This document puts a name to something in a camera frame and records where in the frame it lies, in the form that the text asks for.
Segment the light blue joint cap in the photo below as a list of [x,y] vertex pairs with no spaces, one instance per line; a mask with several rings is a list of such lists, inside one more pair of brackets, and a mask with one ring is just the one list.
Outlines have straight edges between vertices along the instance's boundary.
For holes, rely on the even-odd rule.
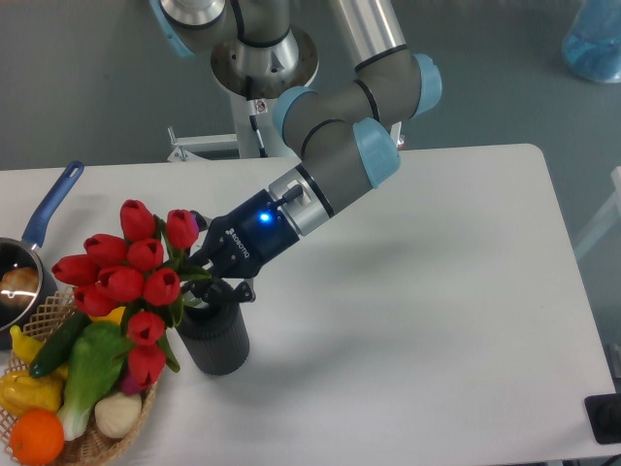
[[377,188],[401,166],[397,146],[386,129],[372,118],[355,123],[353,136],[371,186]]
[[274,116],[272,116],[272,121],[274,122],[274,127],[281,138],[283,137],[282,131],[284,128],[284,119],[287,117],[287,112],[293,105],[293,102],[295,102],[296,99],[302,94],[306,94],[307,92],[316,93],[310,87],[296,85],[295,87],[285,90],[278,98],[276,105],[274,106]]
[[442,96],[442,78],[440,70],[434,61],[424,53],[415,53],[414,58],[420,67],[420,102],[416,109],[416,115],[427,112],[436,107]]
[[164,12],[162,12],[162,9],[159,6],[159,0],[149,0],[149,4],[151,6],[151,9],[153,10],[155,18],[157,19],[159,27],[164,33],[164,37],[166,37],[168,43],[171,45],[177,56],[180,58],[186,58],[187,56],[194,55],[194,53],[192,53],[192,50],[185,46],[183,41],[175,32],[175,29],[173,29],[173,27],[168,22],[168,19],[166,18]]

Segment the blue pan handle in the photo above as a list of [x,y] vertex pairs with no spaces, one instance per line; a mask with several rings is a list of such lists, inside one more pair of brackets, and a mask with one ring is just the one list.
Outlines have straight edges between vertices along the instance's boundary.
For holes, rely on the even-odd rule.
[[67,165],[65,171],[62,172],[60,178],[58,178],[54,186],[51,187],[44,200],[41,201],[41,204],[39,204],[39,207],[37,207],[37,210],[28,221],[26,229],[23,235],[21,235],[23,241],[31,245],[37,245],[39,248],[43,245],[43,241],[46,238],[46,231],[48,230],[49,219],[52,214],[56,212],[56,209],[83,171],[84,165],[81,162],[73,161]]

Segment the blue led light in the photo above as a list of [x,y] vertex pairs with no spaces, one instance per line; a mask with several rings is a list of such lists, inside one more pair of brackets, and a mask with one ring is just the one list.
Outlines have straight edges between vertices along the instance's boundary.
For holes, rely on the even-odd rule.
[[269,212],[262,212],[259,214],[259,221],[261,223],[272,223],[272,220],[274,220],[274,218]]

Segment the cucumber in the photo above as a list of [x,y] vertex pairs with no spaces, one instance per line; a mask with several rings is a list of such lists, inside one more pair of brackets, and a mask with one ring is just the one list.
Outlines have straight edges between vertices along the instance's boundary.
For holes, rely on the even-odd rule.
[[29,374],[33,379],[47,376],[69,359],[71,348],[90,324],[90,318],[77,311],[48,338],[30,364]]

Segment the black vase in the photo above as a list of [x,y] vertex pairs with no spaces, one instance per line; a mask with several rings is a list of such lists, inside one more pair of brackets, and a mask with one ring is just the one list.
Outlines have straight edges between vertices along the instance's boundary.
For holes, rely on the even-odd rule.
[[239,369],[250,351],[239,303],[205,310],[186,307],[177,331],[194,363],[213,376]]

